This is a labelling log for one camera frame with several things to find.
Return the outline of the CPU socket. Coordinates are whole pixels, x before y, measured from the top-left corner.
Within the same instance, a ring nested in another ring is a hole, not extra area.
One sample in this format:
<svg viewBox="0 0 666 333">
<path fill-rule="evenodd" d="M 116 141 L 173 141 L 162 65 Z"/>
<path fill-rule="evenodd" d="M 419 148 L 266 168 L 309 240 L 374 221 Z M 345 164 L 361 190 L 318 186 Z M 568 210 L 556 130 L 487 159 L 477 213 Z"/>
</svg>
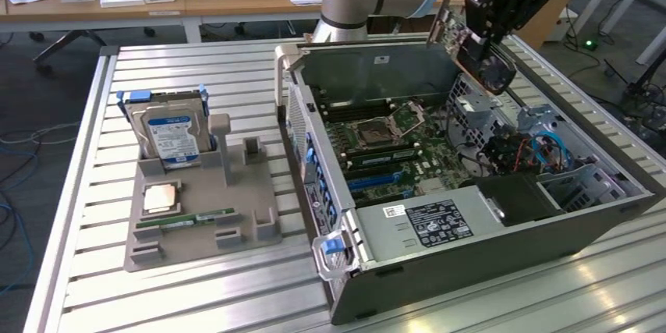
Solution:
<svg viewBox="0 0 666 333">
<path fill-rule="evenodd" d="M 358 145 L 362 149 L 388 146 L 397 142 L 397 137 L 389 128 L 386 118 L 370 119 L 357 123 L 354 132 Z"/>
</svg>

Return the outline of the open grey PC case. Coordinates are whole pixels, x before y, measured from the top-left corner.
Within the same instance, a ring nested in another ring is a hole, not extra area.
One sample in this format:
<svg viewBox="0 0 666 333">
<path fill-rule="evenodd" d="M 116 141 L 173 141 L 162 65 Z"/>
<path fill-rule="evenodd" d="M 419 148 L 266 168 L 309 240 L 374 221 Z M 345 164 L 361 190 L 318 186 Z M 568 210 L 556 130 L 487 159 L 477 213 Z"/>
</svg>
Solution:
<svg viewBox="0 0 666 333">
<path fill-rule="evenodd" d="M 388 97 L 425 96 L 451 112 L 445 100 L 464 71 L 444 48 L 427 46 L 420 38 L 285 44 L 298 45 L 301 57 L 284 71 L 278 122 L 314 268 L 334 325 L 361 321 L 576 255 L 612 228 L 666 198 L 666 186 L 603 133 L 607 123 L 601 107 L 524 44 L 509 39 L 500 50 L 513 61 L 517 74 L 501 94 L 507 93 L 521 107 L 517 128 L 500 130 L 479 150 L 465 143 L 473 149 L 463 154 L 480 160 L 488 169 L 480 177 L 520 172 L 536 177 L 596 165 L 625 191 L 627 198 L 565 212 L 549 196 L 564 212 L 561 215 L 503 226 L 495 233 L 461 240 L 457 246 L 437 246 L 394 260 L 370 260 L 354 223 L 356 210 L 362 207 L 353 202 L 333 157 L 321 104 L 326 101 L 356 105 Z M 346 245 L 342 252 L 330 255 L 324 255 L 318 247 L 326 234 L 318 233 L 304 192 L 305 133 L 312 136 L 337 208 L 332 232 L 342 232 Z"/>
</svg>

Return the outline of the blue slot retainer strip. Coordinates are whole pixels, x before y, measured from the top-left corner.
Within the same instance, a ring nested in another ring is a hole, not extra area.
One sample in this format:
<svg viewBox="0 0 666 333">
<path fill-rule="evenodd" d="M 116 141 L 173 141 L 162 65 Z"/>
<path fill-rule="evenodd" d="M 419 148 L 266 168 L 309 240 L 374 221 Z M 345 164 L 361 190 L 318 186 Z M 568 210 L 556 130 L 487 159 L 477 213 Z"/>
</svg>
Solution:
<svg viewBox="0 0 666 333">
<path fill-rule="evenodd" d="M 309 133 L 304 134 L 304 192 L 320 234 L 328 234 L 337 224 L 337 208 L 322 173 L 322 165 Z"/>
</svg>

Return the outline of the blue case latch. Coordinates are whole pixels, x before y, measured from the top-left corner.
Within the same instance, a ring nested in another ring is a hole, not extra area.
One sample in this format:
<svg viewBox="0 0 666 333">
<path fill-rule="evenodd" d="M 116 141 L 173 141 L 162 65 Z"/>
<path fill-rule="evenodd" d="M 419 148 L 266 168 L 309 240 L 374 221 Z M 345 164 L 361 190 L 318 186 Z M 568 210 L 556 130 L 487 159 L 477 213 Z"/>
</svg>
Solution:
<svg viewBox="0 0 666 333">
<path fill-rule="evenodd" d="M 328 233 L 324 236 L 322 242 L 318 245 L 318 247 L 324 255 L 330 255 L 342 252 L 346 248 L 342 238 L 342 232 L 340 230 L 336 230 Z"/>
</svg>

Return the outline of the green RAM stick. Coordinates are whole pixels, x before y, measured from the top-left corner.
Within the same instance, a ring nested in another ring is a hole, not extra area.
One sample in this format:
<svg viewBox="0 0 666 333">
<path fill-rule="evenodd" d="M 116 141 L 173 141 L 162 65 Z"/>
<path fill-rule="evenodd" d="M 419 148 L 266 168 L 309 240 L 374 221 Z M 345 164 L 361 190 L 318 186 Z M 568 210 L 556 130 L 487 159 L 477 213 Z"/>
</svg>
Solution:
<svg viewBox="0 0 666 333">
<path fill-rule="evenodd" d="M 136 228 L 149 228 L 157 226 L 160 229 L 185 228 L 197 225 L 206 225 L 214 219 L 225 214 L 234 214 L 233 208 L 226 208 L 216 211 L 208 211 L 198 214 L 182 214 L 168 218 L 156 218 L 153 220 L 138 222 Z"/>
</svg>

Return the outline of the grey parts rack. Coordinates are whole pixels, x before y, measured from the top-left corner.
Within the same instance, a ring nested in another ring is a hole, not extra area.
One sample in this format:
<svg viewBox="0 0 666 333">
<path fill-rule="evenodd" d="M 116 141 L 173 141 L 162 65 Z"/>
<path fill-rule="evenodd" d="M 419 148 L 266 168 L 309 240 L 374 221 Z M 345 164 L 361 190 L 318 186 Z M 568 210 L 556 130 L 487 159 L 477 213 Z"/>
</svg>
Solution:
<svg viewBox="0 0 666 333">
<path fill-rule="evenodd" d="M 245 137 L 225 143 L 229 117 L 212 115 L 208 125 L 216 148 L 200 154 L 198 165 L 165 170 L 154 159 L 138 161 L 125 240 L 124 269 L 128 272 L 178 264 L 281 242 L 276 196 L 261 141 Z M 144 191 L 173 185 L 169 211 L 144 213 Z M 233 208 L 206 225 L 160 229 L 136 228 L 141 221 Z"/>
</svg>

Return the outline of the black chair base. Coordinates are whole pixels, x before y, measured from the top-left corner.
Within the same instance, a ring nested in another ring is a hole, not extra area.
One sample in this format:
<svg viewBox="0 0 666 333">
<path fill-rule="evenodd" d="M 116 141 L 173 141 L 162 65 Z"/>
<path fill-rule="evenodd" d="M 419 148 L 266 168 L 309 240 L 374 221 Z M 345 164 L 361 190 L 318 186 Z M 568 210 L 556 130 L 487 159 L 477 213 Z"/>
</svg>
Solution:
<svg viewBox="0 0 666 333">
<path fill-rule="evenodd" d="M 51 67 L 45 64 L 45 60 L 59 51 L 66 45 L 76 41 L 80 37 L 88 38 L 98 47 L 105 47 L 106 43 L 100 38 L 93 30 L 70 30 L 64 36 L 31 59 L 34 68 L 38 74 L 49 75 Z"/>
</svg>

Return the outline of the graphics card with black fan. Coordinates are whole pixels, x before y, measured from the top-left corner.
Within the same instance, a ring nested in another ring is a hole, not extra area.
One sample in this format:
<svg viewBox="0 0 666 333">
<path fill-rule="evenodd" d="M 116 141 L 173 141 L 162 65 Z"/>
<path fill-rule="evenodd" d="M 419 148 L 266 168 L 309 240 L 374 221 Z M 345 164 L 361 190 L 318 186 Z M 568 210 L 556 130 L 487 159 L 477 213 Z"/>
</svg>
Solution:
<svg viewBox="0 0 666 333">
<path fill-rule="evenodd" d="M 499 42 L 480 40 L 465 26 L 465 11 L 456 14 L 448 3 L 449 0 L 441 1 L 427 45 L 439 44 L 477 85 L 497 95 L 505 91 L 516 74 L 515 63 L 499 48 L 503 38 Z"/>
</svg>

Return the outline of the grey power supply unit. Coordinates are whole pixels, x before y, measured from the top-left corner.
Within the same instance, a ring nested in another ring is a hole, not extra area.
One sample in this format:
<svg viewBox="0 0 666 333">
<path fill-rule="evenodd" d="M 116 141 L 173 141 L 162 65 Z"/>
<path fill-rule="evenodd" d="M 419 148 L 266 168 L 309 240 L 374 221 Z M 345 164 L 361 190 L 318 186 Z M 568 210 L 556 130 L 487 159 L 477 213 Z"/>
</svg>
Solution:
<svg viewBox="0 0 666 333">
<path fill-rule="evenodd" d="M 369 259 L 381 262 L 503 229 L 495 206 L 476 186 L 356 210 L 354 223 Z"/>
</svg>

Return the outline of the blue disk carrier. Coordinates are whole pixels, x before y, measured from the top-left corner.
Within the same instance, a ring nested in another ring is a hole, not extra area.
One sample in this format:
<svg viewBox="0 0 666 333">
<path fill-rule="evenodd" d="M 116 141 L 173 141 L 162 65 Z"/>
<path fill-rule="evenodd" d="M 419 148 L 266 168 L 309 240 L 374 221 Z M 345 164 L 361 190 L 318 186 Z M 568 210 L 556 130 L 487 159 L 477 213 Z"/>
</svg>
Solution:
<svg viewBox="0 0 666 333">
<path fill-rule="evenodd" d="M 202 129 L 205 135 L 209 137 L 209 150 L 212 149 L 210 135 L 208 130 L 208 92 L 206 89 L 200 86 L 194 90 L 176 91 L 176 92 L 152 92 L 150 90 L 132 90 L 128 92 L 118 91 L 116 93 L 116 105 L 120 109 L 121 114 L 128 121 L 130 128 L 134 132 L 136 139 L 138 141 L 138 130 L 134 125 L 134 121 L 130 118 L 128 112 L 129 106 L 134 103 L 176 103 L 176 104 L 189 104 L 193 109 L 198 110 L 202 114 L 204 125 Z M 140 153 L 142 155 L 142 144 L 138 141 Z"/>
</svg>

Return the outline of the silver CPU chip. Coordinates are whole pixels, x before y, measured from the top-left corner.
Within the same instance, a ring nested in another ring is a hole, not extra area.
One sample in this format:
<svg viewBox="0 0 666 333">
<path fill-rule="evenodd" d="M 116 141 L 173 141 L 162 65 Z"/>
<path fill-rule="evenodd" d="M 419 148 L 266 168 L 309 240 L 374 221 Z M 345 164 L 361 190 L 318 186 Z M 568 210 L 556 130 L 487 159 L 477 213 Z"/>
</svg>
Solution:
<svg viewBox="0 0 666 333">
<path fill-rule="evenodd" d="M 173 185 L 149 186 L 144 191 L 144 213 L 156 214 L 169 211 L 174 204 L 176 188 Z"/>
</svg>

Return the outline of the white unit with red button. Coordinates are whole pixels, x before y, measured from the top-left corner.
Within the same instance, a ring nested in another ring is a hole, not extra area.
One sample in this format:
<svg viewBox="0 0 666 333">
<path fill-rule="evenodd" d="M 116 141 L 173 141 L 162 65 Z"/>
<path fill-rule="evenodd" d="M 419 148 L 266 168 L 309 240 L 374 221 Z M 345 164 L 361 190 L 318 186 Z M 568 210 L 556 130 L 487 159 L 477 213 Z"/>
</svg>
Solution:
<svg viewBox="0 0 666 333">
<path fill-rule="evenodd" d="M 564 36 L 567 35 L 576 19 L 577 13 L 568 7 L 564 7 L 560 11 L 559 18 L 555 21 L 553 29 L 547 38 L 548 42 L 560 42 L 564 39 Z"/>
</svg>

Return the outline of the hard disk with blue label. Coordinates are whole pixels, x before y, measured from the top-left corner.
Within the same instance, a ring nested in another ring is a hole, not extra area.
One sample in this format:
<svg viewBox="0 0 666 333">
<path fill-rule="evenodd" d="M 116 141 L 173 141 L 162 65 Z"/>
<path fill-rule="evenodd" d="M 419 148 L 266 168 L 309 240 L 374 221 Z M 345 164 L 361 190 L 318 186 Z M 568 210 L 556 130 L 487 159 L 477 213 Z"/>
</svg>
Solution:
<svg viewBox="0 0 666 333">
<path fill-rule="evenodd" d="M 189 104 L 134 103 L 128 112 L 138 127 L 144 159 L 158 158 L 162 167 L 178 169 L 200 163 L 209 150 L 202 114 Z"/>
</svg>

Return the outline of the small metal disk bay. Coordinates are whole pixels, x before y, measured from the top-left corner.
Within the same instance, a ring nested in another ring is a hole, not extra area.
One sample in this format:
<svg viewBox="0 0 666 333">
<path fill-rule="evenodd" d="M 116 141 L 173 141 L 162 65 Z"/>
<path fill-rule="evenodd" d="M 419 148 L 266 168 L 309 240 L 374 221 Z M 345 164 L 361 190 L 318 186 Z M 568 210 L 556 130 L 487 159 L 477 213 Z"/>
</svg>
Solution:
<svg viewBox="0 0 666 333">
<path fill-rule="evenodd" d="M 543 173 L 536 181 L 565 212 L 627 198 L 625 191 L 596 165 L 584 165 L 559 174 Z"/>
</svg>

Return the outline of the metal socket cover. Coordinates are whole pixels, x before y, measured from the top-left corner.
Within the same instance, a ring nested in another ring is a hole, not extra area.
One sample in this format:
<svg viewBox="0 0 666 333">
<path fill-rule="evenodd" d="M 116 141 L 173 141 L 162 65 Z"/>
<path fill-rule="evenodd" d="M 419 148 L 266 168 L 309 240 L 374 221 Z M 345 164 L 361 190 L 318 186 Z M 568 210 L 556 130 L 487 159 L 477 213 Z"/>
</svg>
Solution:
<svg viewBox="0 0 666 333">
<path fill-rule="evenodd" d="M 425 121 L 423 108 L 417 102 L 407 101 L 389 115 L 389 128 L 397 137 L 409 134 Z"/>
</svg>

